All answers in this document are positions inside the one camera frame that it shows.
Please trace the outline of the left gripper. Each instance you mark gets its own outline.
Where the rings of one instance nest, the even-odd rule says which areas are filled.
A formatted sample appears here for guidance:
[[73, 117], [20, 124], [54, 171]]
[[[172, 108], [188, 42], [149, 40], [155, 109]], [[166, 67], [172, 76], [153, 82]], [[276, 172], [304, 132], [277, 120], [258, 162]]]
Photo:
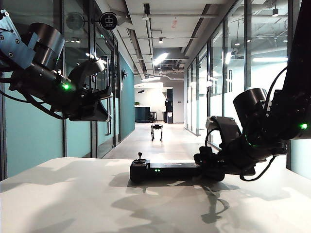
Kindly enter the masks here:
[[81, 98], [82, 102], [73, 113], [69, 114], [70, 121], [103, 121], [110, 122], [111, 115], [105, 109], [101, 100], [113, 96], [112, 87], [94, 93], [87, 93]]

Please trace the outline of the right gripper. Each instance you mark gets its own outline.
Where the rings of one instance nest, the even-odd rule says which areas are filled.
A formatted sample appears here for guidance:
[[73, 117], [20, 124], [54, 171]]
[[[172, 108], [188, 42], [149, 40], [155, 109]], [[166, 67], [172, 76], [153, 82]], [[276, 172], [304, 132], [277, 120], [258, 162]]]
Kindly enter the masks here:
[[201, 146], [200, 153], [194, 155], [195, 163], [203, 170], [218, 169], [224, 174], [255, 175], [255, 147], [245, 135], [236, 138], [221, 137], [221, 151], [216, 155], [209, 146]]

